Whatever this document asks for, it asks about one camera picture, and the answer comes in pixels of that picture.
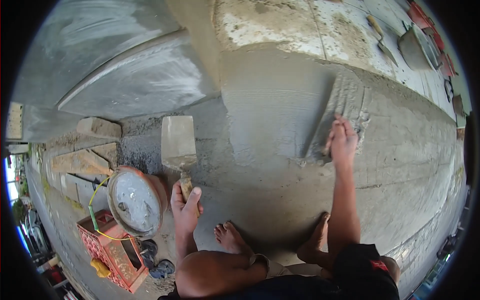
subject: yellow wire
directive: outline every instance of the yellow wire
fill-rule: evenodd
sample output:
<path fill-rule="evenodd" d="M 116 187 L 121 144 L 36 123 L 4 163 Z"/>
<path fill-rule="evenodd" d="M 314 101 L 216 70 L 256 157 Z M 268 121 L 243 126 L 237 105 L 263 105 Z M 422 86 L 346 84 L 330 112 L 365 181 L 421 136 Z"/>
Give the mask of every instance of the yellow wire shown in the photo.
<path fill-rule="evenodd" d="M 105 178 L 95 189 L 95 191 L 93 192 L 93 195 L 92 195 L 92 198 L 90 198 L 90 203 L 88 205 L 92 205 L 92 201 L 93 201 L 93 197 L 95 197 L 95 194 L 96 192 L 98 191 L 98 189 L 111 177 L 108 176 L 107 178 Z M 131 238 L 126 238 L 126 239 L 117 239 L 117 238 L 113 238 L 113 237 L 109 237 L 108 235 L 106 235 L 105 233 L 103 232 L 100 232 L 100 230 L 97 230 L 98 233 L 100 233 L 101 235 L 103 235 L 104 237 L 107 237 L 109 239 L 112 239 L 112 240 L 131 240 L 131 239 L 134 239 L 135 237 L 131 237 Z"/>

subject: hand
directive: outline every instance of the hand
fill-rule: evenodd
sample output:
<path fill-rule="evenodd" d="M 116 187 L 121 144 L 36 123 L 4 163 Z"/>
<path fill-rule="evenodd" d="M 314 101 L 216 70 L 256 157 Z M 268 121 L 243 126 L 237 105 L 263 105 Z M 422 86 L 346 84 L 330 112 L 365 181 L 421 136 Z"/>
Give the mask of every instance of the hand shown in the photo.
<path fill-rule="evenodd" d="M 359 137 L 347 119 L 338 114 L 335 119 L 325 148 L 330 149 L 335 168 L 352 168 Z"/>
<path fill-rule="evenodd" d="M 202 189 L 199 187 L 194 187 L 190 193 L 190 197 L 188 197 L 187 203 L 184 203 L 180 188 L 180 181 L 177 181 L 173 185 L 170 204 L 172 206 L 175 232 L 177 235 L 192 234 L 195 230 L 195 227 L 197 227 L 198 218 L 195 211 L 196 206 L 198 205 L 200 214 L 203 214 L 204 212 L 204 208 L 199 202 L 201 195 Z"/>

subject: mortar bucket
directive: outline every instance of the mortar bucket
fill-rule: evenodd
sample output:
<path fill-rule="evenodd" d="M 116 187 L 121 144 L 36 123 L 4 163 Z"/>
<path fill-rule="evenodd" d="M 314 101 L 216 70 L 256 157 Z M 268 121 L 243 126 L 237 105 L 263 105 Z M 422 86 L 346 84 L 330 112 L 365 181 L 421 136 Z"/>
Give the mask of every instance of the mortar bucket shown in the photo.
<path fill-rule="evenodd" d="M 159 177 L 119 166 L 107 188 L 110 212 L 127 233 L 146 238 L 156 235 L 169 203 L 168 189 Z"/>

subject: trowel blade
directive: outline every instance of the trowel blade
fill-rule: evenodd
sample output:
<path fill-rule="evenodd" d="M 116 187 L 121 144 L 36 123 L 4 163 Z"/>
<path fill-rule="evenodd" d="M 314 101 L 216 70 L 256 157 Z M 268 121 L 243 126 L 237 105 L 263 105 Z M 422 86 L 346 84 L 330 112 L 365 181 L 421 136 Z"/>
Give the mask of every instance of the trowel blade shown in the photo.
<path fill-rule="evenodd" d="M 192 116 L 164 117 L 161 141 L 162 164 L 177 171 L 197 162 Z"/>
<path fill-rule="evenodd" d="M 380 48 L 381 51 L 383 51 L 383 53 L 385 53 L 386 56 L 388 56 L 389 59 L 391 59 L 393 61 L 393 63 L 398 67 L 398 64 L 395 60 L 395 58 L 393 57 L 393 54 L 390 52 L 390 50 L 388 50 L 388 48 L 382 44 L 381 41 L 378 42 L 378 47 Z"/>

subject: person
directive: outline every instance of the person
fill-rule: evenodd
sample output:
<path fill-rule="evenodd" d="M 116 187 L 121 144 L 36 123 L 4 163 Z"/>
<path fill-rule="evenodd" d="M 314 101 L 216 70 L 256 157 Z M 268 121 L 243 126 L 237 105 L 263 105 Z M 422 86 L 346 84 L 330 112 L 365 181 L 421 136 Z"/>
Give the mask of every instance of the person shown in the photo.
<path fill-rule="evenodd" d="M 353 180 L 357 142 L 349 121 L 336 115 L 326 143 L 336 170 L 332 209 L 322 215 L 312 237 L 297 251 L 305 263 L 324 268 L 320 276 L 294 274 L 255 254 L 231 222 L 214 228 L 217 242 L 228 253 L 198 251 L 193 231 L 198 222 L 195 207 L 203 213 L 202 191 L 195 187 L 184 203 L 177 182 L 171 197 L 176 287 L 159 299 L 399 299 L 396 262 L 382 258 L 375 245 L 360 244 Z M 325 242 L 328 252 L 321 251 Z"/>

